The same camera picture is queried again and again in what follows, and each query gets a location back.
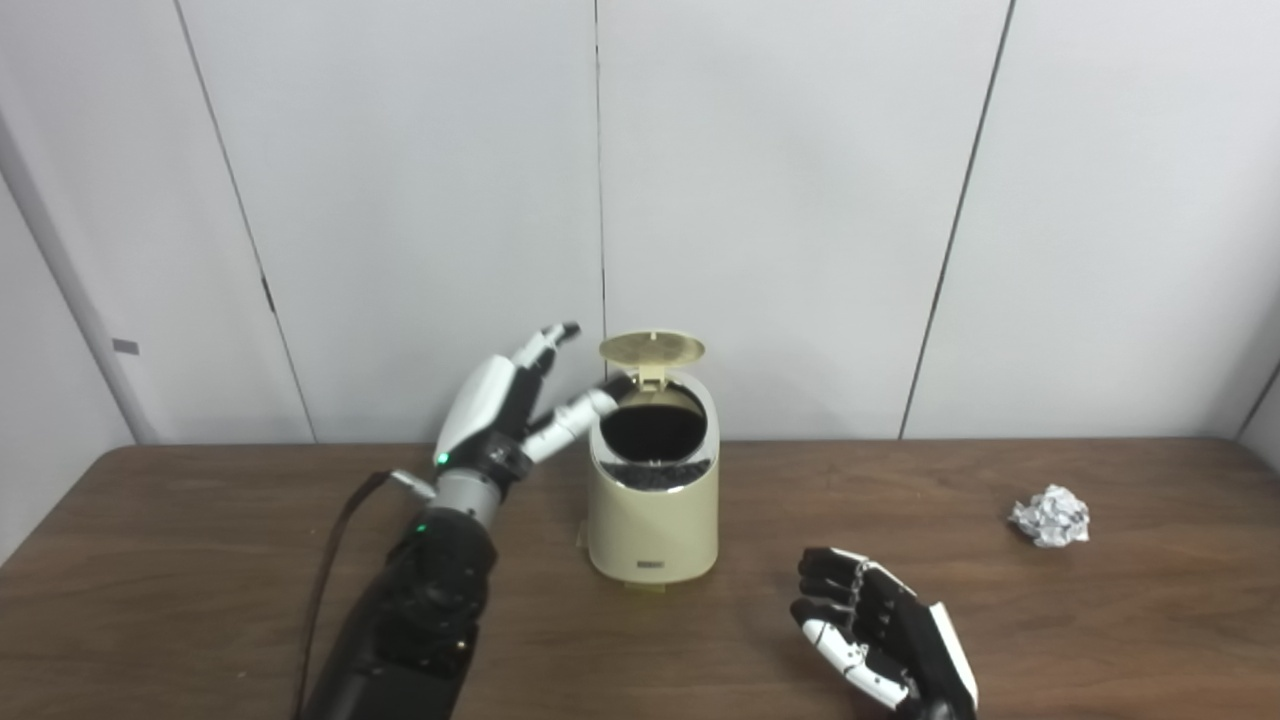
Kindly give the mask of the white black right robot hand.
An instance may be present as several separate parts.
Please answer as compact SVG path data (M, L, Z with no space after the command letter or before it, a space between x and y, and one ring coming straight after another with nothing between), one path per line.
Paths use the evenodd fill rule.
M975 719L975 674L942 602L925 603L882 564L806 547L790 605L808 644L888 719Z

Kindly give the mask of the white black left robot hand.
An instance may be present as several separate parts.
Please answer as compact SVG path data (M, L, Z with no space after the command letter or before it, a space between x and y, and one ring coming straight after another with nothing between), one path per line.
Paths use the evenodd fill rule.
M549 325L513 355L483 361L465 380L445 416L435 447L436 473L477 471L507 489L617 411L635 389L634 378L626 373L535 414L561 345L579 333L575 322Z

